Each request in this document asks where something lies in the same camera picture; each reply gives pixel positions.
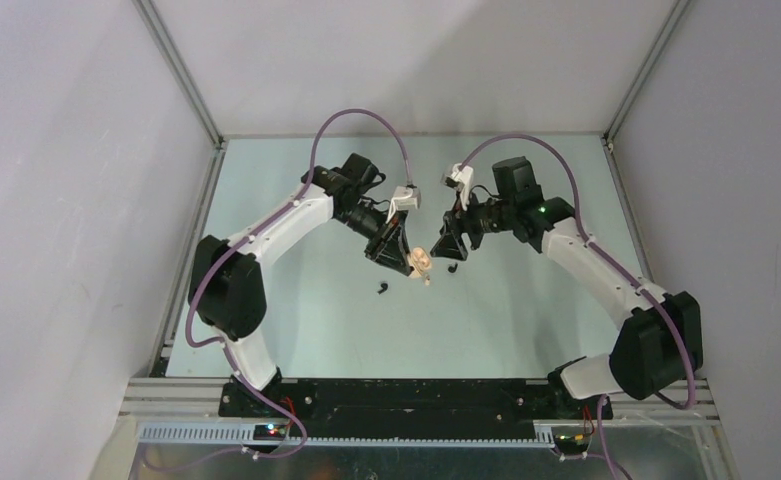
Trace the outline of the pink earbud charging case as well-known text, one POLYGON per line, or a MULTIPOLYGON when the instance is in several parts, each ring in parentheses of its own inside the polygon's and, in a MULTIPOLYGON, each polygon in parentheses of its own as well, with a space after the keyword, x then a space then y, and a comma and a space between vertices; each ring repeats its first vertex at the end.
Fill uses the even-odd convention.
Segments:
POLYGON ((430 278, 430 270, 433 268, 432 259, 422 247, 414 247, 408 255, 408 261, 412 268, 410 278, 430 278))

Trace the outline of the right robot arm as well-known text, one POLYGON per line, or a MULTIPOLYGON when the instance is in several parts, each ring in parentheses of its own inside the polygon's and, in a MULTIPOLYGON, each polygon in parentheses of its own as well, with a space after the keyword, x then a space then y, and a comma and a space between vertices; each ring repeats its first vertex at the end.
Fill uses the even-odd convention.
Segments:
POLYGON ((579 216, 560 197, 546 198, 531 163, 515 157, 493 165, 497 194, 473 194, 473 169, 455 164, 443 183, 456 200, 443 216, 434 257, 464 261, 485 235, 510 232, 572 275, 599 302, 618 330, 612 351, 557 368, 547 392, 551 411, 572 418, 588 398, 625 393, 643 400, 703 365, 701 315, 688 292, 670 294, 638 278, 581 230, 579 216))

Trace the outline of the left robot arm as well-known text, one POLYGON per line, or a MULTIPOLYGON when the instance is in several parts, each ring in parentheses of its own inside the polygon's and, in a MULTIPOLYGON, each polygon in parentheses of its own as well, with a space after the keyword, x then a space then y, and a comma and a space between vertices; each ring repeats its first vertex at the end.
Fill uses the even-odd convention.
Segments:
POLYGON ((340 167, 311 167, 294 194, 276 211, 227 238, 204 237, 196 246, 188 290, 195 316, 215 332, 247 383, 244 404, 270 416, 282 403, 273 383, 280 369, 260 329, 267 312, 264 276, 306 235, 337 221, 366 240, 364 255, 405 277, 414 273, 405 226, 407 212, 382 211, 369 197, 385 176, 367 158, 352 154, 340 167))

